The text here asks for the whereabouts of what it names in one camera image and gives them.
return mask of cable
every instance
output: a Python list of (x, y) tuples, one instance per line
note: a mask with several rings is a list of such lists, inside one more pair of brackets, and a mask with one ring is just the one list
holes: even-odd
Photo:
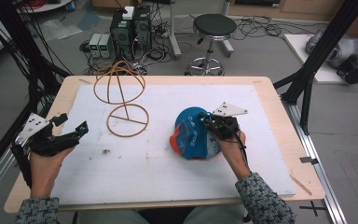
[(183, 24), (182, 24), (181, 26), (179, 26), (179, 28), (177, 28), (174, 33), (176, 34), (176, 32), (180, 31), (180, 30), (183, 28), (183, 26), (185, 26), (185, 24), (188, 23), (189, 21), (194, 21), (194, 19), (193, 19), (193, 20), (184, 21)]
[(118, 4), (119, 7), (122, 7), (120, 2), (118, 2), (118, 0), (116, 0), (116, 3)]
[(54, 100), (54, 95), (51, 94), (56, 93), (60, 87), (57, 78), (51, 76), (54, 75), (52, 70), (49, 70), (52, 68), (40, 56), (40, 51), (33, 42), (29, 27), (24, 26), (23, 20), (19, 17), (14, 5), (7, 6), (4, 2), (0, 2), (0, 20), (4, 24), (9, 23), (6, 28), (12, 36), (9, 37), (0, 28), (0, 40), (30, 84), (28, 97), (32, 110), (38, 110), (38, 104), (46, 109), (46, 106), (51, 105)]
[(91, 53), (89, 55), (85, 51), (83, 53), (87, 59), (88, 66), (88, 68), (82, 71), (82, 74), (85, 76), (100, 76), (109, 72), (109, 66), (114, 64), (116, 60), (116, 58), (93, 58)]
[(161, 17), (160, 9), (163, 8), (163, 7), (165, 7), (165, 6), (166, 6), (166, 5), (162, 5), (162, 6), (160, 7), (159, 4), (157, 3), (157, 8), (156, 8), (156, 10), (150, 12), (150, 15), (153, 15), (153, 14), (154, 14), (154, 16), (153, 16), (152, 19), (151, 19), (152, 22), (155, 20), (155, 18), (157, 17), (157, 15), (159, 15), (159, 21), (160, 21), (160, 23), (162, 23), (162, 17)]
[[(309, 25), (296, 24), (293, 22), (286, 22), (286, 21), (273, 21), (271, 18), (267, 18), (267, 17), (252, 17), (252, 18), (243, 17), (239, 20), (234, 20), (234, 21), (240, 21), (240, 23), (237, 25), (237, 29), (243, 35), (242, 37), (238, 37), (238, 34), (236, 34), (236, 36), (233, 36), (233, 39), (236, 40), (243, 40), (246, 37), (262, 37), (262, 36), (274, 36), (284, 40), (283, 37), (281, 37), (283, 31), (285, 31), (287, 34), (308, 35), (308, 34), (313, 34), (313, 32), (304, 29), (302, 27), (314, 27), (317, 25), (325, 26), (325, 23), (321, 23), (321, 22), (309, 24)], [(286, 27), (295, 28), (299, 32), (293, 33), (289, 31)]]
[(144, 56), (144, 45), (140, 45), (141, 46), (141, 56), (139, 56), (139, 58), (137, 58), (136, 55), (135, 55), (135, 42), (139, 43), (138, 38), (139, 38), (139, 34), (133, 39), (132, 45), (131, 45), (131, 54), (132, 54), (132, 56), (134, 58), (134, 61), (138, 61)]
[(53, 58), (52, 58), (52, 56), (51, 56), (51, 54), (50, 54), (50, 53), (52, 53), (52, 54), (55, 56), (55, 58), (60, 62), (60, 64), (66, 69), (66, 71), (68, 71), (69, 74), (73, 75), (73, 73), (69, 70), (68, 67), (66, 67), (66, 65), (61, 61), (61, 59), (57, 56), (57, 54), (54, 52), (54, 50), (50, 47), (50, 45), (49, 45), (48, 42), (46, 41), (46, 39), (45, 39), (45, 37), (44, 37), (44, 35), (43, 35), (43, 32), (42, 32), (42, 29), (40, 28), (40, 25), (39, 25), (39, 22), (38, 22), (37, 18), (34, 18), (34, 20), (35, 20), (35, 23), (36, 23), (36, 24), (34, 24), (34, 23), (31, 22), (31, 21), (29, 21), (29, 23), (30, 23), (31, 26), (35, 29), (37, 35), (40, 37), (40, 40), (42, 41), (43, 46), (45, 47), (45, 49), (46, 49), (46, 51), (47, 51), (47, 53), (48, 53), (48, 56), (49, 56), (49, 58), (50, 58), (50, 61), (54, 64)]
[(91, 49), (90, 49), (89, 43), (90, 43), (89, 40), (83, 41), (83, 43), (81, 43), (80, 46), (79, 46), (80, 51), (90, 53)]
[(245, 164), (249, 169), (249, 165), (248, 165), (248, 156), (246, 155), (246, 146), (243, 144), (243, 142), (241, 141), (241, 138), (238, 136), (238, 134), (236, 132), (234, 132), (234, 130), (232, 130), (228, 125), (226, 125), (225, 123), (223, 124), (235, 137), (235, 139), (237, 140), (238, 146), (240, 147), (241, 150), (241, 154), (243, 159), (245, 160)]

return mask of blue object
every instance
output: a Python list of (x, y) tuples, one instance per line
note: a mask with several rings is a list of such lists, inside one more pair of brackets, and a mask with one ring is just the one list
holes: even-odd
[(70, 11), (70, 12), (73, 12), (73, 11), (75, 11), (75, 3), (74, 3), (74, 1), (72, 1), (72, 2), (69, 2), (68, 4), (66, 4), (66, 10), (68, 10), (68, 11)]
[(195, 106), (182, 111), (176, 119), (175, 131), (170, 137), (172, 148), (188, 160), (204, 160), (220, 152), (216, 139), (200, 122), (200, 112), (207, 113)]

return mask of wire frame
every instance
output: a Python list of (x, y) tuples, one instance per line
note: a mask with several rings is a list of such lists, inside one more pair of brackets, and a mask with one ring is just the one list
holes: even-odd
[[(135, 71), (131, 71), (127, 68), (130, 68), (130, 65), (127, 62), (124, 61), (119, 61), (117, 63), (115, 63), (111, 69), (109, 70), (109, 72), (101, 75), (100, 77), (96, 76), (96, 82), (94, 83), (94, 95), (102, 102), (109, 104), (109, 105), (117, 105), (117, 107), (115, 109), (112, 110), (112, 112), (109, 114), (107, 120), (106, 120), (106, 126), (108, 128), (108, 130), (119, 137), (133, 137), (141, 132), (143, 132), (148, 123), (149, 123), (149, 114), (147, 113), (147, 110), (144, 109), (143, 107), (141, 107), (140, 105), (136, 105), (136, 104), (129, 104), (130, 102), (136, 100), (137, 98), (139, 98), (142, 93), (144, 93), (145, 91), (145, 79), (140, 76), (137, 72)], [(121, 86), (121, 82), (120, 82), (120, 77), (121, 76), (133, 76), (138, 83), (141, 85), (142, 90), (136, 94), (134, 97), (132, 97), (130, 100), (126, 100), (125, 96), (124, 96), (124, 92), (123, 92), (123, 88)], [(102, 97), (100, 97), (96, 91), (96, 87), (98, 85), (98, 83), (103, 79), (107, 77), (108, 78), (108, 82), (107, 82), (107, 89), (106, 89), (106, 100), (104, 100)], [(110, 99), (110, 88), (111, 88), (111, 83), (112, 83), (112, 78), (116, 77), (117, 80), (117, 85), (120, 91), (120, 96), (121, 96), (121, 102), (113, 102)], [(129, 112), (129, 108), (134, 108), (134, 109), (138, 109), (141, 111), (141, 113), (145, 113), (145, 118), (144, 119), (132, 119), (130, 118), (130, 112)], [(120, 109), (124, 109), (125, 115), (124, 116), (120, 116), (118, 115), (118, 112), (120, 111)], [(142, 128), (139, 129), (139, 131), (134, 131), (131, 133), (123, 133), (123, 130), (117, 130), (117, 125), (111, 125), (112, 122), (114, 122), (114, 120), (120, 120), (121, 122), (128, 122), (130, 125), (132, 124), (138, 124), (141, 125)]]

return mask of gray floor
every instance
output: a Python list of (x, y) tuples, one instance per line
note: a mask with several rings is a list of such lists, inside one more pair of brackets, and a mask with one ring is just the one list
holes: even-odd
[[(77, 75), (87, 68), (87, 60), (79, 51), (79, 45), (90, 39), (93, 33), (108, 32), (110, 20), (95, 20), (90, 10), (78, 9), (68, 13), (62, 9), (54, 12), (40, 13), (38, 19), (48, 21), (65, 19), (62, 24), (89, 25), (89, 29), (63, 40), (51, 40), (48, 44), (59, 55), (63, 63)], [(178, 26), (191, 19), (185, 17), (177, 20)], [(320, 26), (307, 27), (315, 32)], [(178, 35), (182, 57), (177, 61), (157, 63), (150, 66), (148, 75), (182, 76), (186, 66), (193, 59), (205, 54), (207, 43), (201, 45), (193, 35)], [(218, 47), (213, 56), (226, 68), (226, 76), (261, 76), (269, 77), (272, 82), (281, 80), (299, 69), (301, 63), (287, 43), (278, 37), (247, 37), (244, 40), (230, 40), (235, 52), (230, 58)], [(278, 89), (283, 93), (286, 87)], [(0, 53), (0, 139), (14, 118), (27, 102), (27, 83), (20, 70), (6, 52)], [(317, 148), (321, 162), (337, 195), (340, 206), (348, 223), (358, 223), (358, 84), (315, 84), (310, 105), (310, 136)], [(3, 210), (14, 180), (19, 171), (11, 168), (0, 184), (0, 223), (10, 223), (14, 215)], [(315, 206), (324, 207), (323, 202), (314, 202)], [(310, 206), (310, 202), (290, 203), (297, 214), (297, 223), (331, 223), (324, 210), (314, 211), (300, 209)], [(70, 222), (72, 213), (61, 213), (61, 222)]]

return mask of sleeve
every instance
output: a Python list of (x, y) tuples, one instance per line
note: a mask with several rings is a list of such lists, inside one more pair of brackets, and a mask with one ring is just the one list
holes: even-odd
[(235, 187), (254, 224), (295, 223), (290, 206), (257, 173), (239, 180)]
[(19, 213), (16, 215), (15, 223), (58, 223), (58, 204), (58, 198), (35, 198), (24, 200)]

